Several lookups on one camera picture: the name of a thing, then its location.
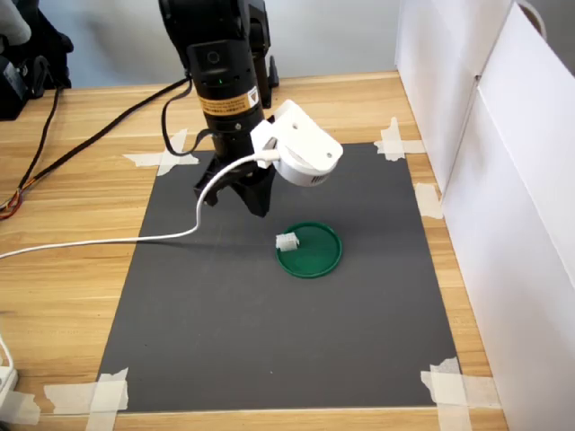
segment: green lid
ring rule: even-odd
[[[329,274],[338,266],[341,240],[330,226],[305,222],[291,226],[284,233],[292,232],[299,240],[297,249],[276,249],[279,265],[288,274],[300,278],[317,278]]]

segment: masking tape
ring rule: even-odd
[[[421,141],[403,141],[399,131],[397,118],[393,117],[391,125],[381,131],[381,141],[374,142],[378,154],[385,154],[385,159],[397,162],[404,159],[405,154],[425,154]]]
[[[34,395],[9,391],[0,407],[0,422],[15,425],[38,425],[40,407],[34,402]]]
[[[433,184],[422,184],[420,182],[415,184],[415,198],[422,216],[437,219],[443,218],[441,202],[439,202],[438,193],[435,191]]]
[[[111,431],[119,410],[128,408],[128,369],[102,374],[96,383],[50,384],[46,397],[54,404],[55,415],[89,413],[86,431]]]
[[[471,431],[469,408],[501,408],[493,379],[461,375],[456,358],[431,365],[421,372],[421,381],[438,405],[441,431]]]
[[[176,133],[170,143],[176,152],[181,152],[184,144],[186,143],[186,136],[188,129],[184,128]],[[172,170],[176,164],[198,164],[199,160],[191,154],[183,157],[172,155],[168,150],[163,153],[149,153],[149,154],[124,154],[124,157],[131,160],[136,164],[136,167],[159,166],[156,176],[161,177]]]

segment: wooden table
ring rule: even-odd
[[[40,166],[159,88],[65,91]],[[52,97],[53,92],[47,92],[29,102],[17,121],[0,123],[0,196],[13,192],[28,167]],[[403,139],[420,139],[395,72],[286,79],[274,93],[274,106],[286,98],[300,104],[342,143],[379,140],[391,117],[398,118]],[[0,224],[0,253],[42,243],[137,236],[156,168],[136,168],[122,155],[163,151],[159,115],[166,99],[143,108],[38,184],[19,213]],[[187,128],[191,141],[204,126],[195,95],[171,106],[171,134]],[[206,140],[200,149],[210,147]],[[427,155],[409,154],[407,159],[414,183],[436,184]],[[463,372],[491,376],[445,222],[424,217],[423,223]],[[53,406],[43,387],[95,381],[134,248],[107,245],[41,251],[0,261],[0,329],[20,372],[18,391],[34,393],[42,408],[35,429],[84,429],[86,417],[51,415]],[[500,410],[473,409],[471,417],[473,429],[507,429]],[[120,413],[115,429],[367,431],[388,427],[438,429],[437,410]]]

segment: cable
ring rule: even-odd
[[[162,108],[162,136],[164,137],[165,147],[168,150],[168,153],[170,153],[171,155],[175,155],[176,157],[183,157],[185,155],[192,154],[204,137],[209,136],[209,135],[213,135],[213,132],[211,130],[209,130],[208,128],[206,128],[206,129],[202,130],[201,132],[199,132],[198,137],[196,138],[196,144],[191,148],[191,150],[184,151],[182,153],[178,153],[172,147],[172,143],[170,142],[170,137],[168,136],[168,127],[166,125],[167,116],[168,116],[168,107],[170,106],[170,103],[172,103],[173,101],[178,101],[179,99],[183,99],[184,97],[186,97],[188,94],[191,93],[191,89],[193,87],[193,83],[191,81],[191,76],[188,75],[187,79],[188,79],[188,88],[186,88],[180,94],[173,96],[169,101],[167,101],[165,103],[164,107]]]
[[[2,338],[2,334],[0,334],[0,346],[2,346],[2,349],[6,353],[6,359],[8,359],[8,374],[7,374],[7,376],[8,376],[8,378],[10,378],[10,375],[14,372],[14,359],[12,358],[12,355],[10,354],[10,349],[8,348],[6,343],[4,342],[4,339]],[[4,388],[4,386],[7,383],[8,383],[8,379],[0,382],[0,392],[2,392],[2,389]]]
[[[81,151],[83,151],[84,149],[86,149],[88,146],[90,146],[91,144],[93,144],[94,142],[98,141],[99,139],[101,139],[102,137],[106,136],[108,133],[110,133],[110,131],[115,128],[119,123],[121,123],[124,119],[126,119],[127,117],[129,117],[131,114],[133,114],[135,111],[139,110],[140,108],[142,108],[143,106],[147,105],[149,102],[154,101],[155,99],[157,99],[158,97],[163,96],[164,94],[171,92],[172,90],[178,88],[179,86],[185,84],[186,82],[188,82],[188,78],[183,78],[180,81],[172,84],[172,85],[168,85],[167,87],[163,88],[162,90],[160,90],[159,92],[155,92],[154,94],[152,94],[150,97],[148,97],[147,99],[142,100],[140,103],[137,103],[136,105],[132,106],[131,108],[128,108],[127,110],[125,110],[124,112],[122,112],[121,114],[118,115],[118,117],[116,117],[110,124],[108,124],[108,126],[106,126],[105,128],[103,128],[102,130],[100,130],[98,133],[96,133],[94,136],[86,139],[85,141],[83,141],[82,144],[78,145],[77,147],[73,148],[72,150],[68,151],[66,154],[64,154],[62,157],[60,157],[59,159],[57,159],[55,162],[53,162],[48,168],[40,171],[38,174],[34,175],[34,177],[32,178],[33,180],[39,180],[40,178],[44,177],[45,175],[47,175],[48,173],[51,173],[52,171],[54,171],[56,168],[59,168],[62,164],[64,164],[65,162],[67,162],[68,160],[70,160],[72,157],[74,157],[76,154],[80,153]]]
[[[144,99],[140,103],[137,103],[136,105],[132,106],[131,108],[128,108],[127,110],[122,112],[120,115],[118,115],[118,117],[116,117],[106,127],[104,127],[102,130],[100,130],[98,133],[96,133],[94,136],[86,139],[85,141],[83,141],[82,144],[80,144],[80,145],[76,146],[75,148],[73,148],[72,150],[68,151],[62,157],[60,157],[55,162],[53,162],[50,166],[43,169],[42,171],[40,171],[39,173],[34,175],[30,180],[28,180],[28,178],[31,175],[31,172],[34,169],[34,166],[36,165],[38,159],[40,158],[40,154],[43,150],[43,147],[44,147],[44,144],[46,141],[46,137],[48,135],[50,123],[52,121],[52,118],[54,117],[54,113],[56,112],[56,107],[58,105],[58,99],[59,99],[60,93],[62,91],[61,88],[57,88],[56,93],[54,95],[54,104],[52,105],[52,111],[50,112],[49,117],[46,120],[46,124],[44,125],[44,129],[42,131],[42,137],[40,139],[40,145],[39,145],[38,151],[36,152],[36,155],[34,155],[34,159],[32,159],[32,163],[31,163],[30,167],[28,168],[28,171],[22,177],[22,180],[20,181],[20,184],[19,184],[18,188],[16,189],[16,191],[14,192],[14,194],[12,195],[12,197],[7,199],[2,205],[0,205],[0,220],[6,220],[6,219],[12,217],[16,213],[18,208],[20,208],[20,206],[22,205],[22,201],[23,201],[22,194],[23,194],[23,192],[26,191],[27,189],[29,189],[33,184],[35,184],[39,180],[43,179],[46,175],[53,172],[55,169],[57,169],[62,164],[64,164],[68,160],[70,160],[76,154],[78,154],[81,151],[83,151],[84,149],[86,149],[88,146],[92,145],[94,142],[96,142],[99,139],[101,139],[102,137],[106,136],[113,128],[115,128],[119,123],[121,123],[124,119],[126,119],[129,115],[134,113],[136,110],[139,110],[140,108],[147,105],[151,101],[154,101],[155,99],[157,99],[159,97],[162,97],[163,95],[167,94],[168,92],[175,90],[176,88],[187,83],[189,80],[190,80],[189,77],[186,76],[185,78],[181,79],[180,81],[178,81],[174,84],[168,85],[167,87],[163,88],[159,92],[155,92],[154,94],[152,94],[148,98]]]
[[[61,87],[58,87],[56,89],[56,92],[54,93],[54,102],[52,103],[52,110],[50,111],[48,119],[46,120],[44,128],[42,129],[42,137],[40,138],[40,144],[38,145],[38,150],[36,150],[36,154],[34,155],[34,158],[32,159],[30,166],[28,167],[28,171],[24,173],[24,176],[20,180],[20,184],[18,184],[18,189],[22,189],[22,187],[24,187],[24,184],[26,184],[26,181],[28,181],[28,179],[30,178],[32,170],[34,169],[34,166],[36,166],[36,163],[40,158],[40,154],[42,153],[42,150],[44,149],[44,144],[46,143],[46,137],[48,136],[50,123],[52,122],[52,119],[54,118],[54,113],[56,112],[56,108],[58,107],[58,99],[60,98],[60,93],[62,92],[62,90],[63,89]]]
[[[188,236],[199,229],[199,225],[201,222],[201,207],[206,195],[209,193],[210,189],[214,187],[224,175],[228,172],[232,171],[233,169],[237,168],[241,164],[248,163],[248,162],[255,162],[257,160],[266,160],[269,162],[273,162],[279,160],[279,153],[278,150],[264,150],[256,154],[247,155],[242,157],[241,159],[236,160],[228,164],[224,169],[218,172],[214,177],[209,181],[206,187],[202,190],[198,198],[198,204],[196,205],[196,225],[191,229],[180,232],[180,233],[169,233],[166,235],[155,235],[155,236],[143,236],[143,237],[135,237],[135,238],[116,238],[116,239],[109,239],[109,240],[94,240],[94,241],[79,241],[79,242],[63,242],[61,244],[48,244],[48,245],[40,245],[37,247],[29,247],[26,249],[21,249],[17,251],[10,251],[5,254],[0,255],[0,259],[10,258],[12,256],[17,256],[19,254],[28,253],[31,251],[40,251],[40,250],[49,250],[49,249],[61,249],[65,247],[76,247],[82,245],[98,245],[98,244],[119,244],[119,243],[126,243],[126,242],[150,242],[150,241],[166,241],[166,240],[173,240],[176,238],[181,238],[183,236]]]

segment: white board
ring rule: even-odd
[[[443,200],[512,431],[575,424],[574,84],[513,6]]]
[[[403,0],[397,67],[439,188],[447,185],[475,77],[510,0]]]

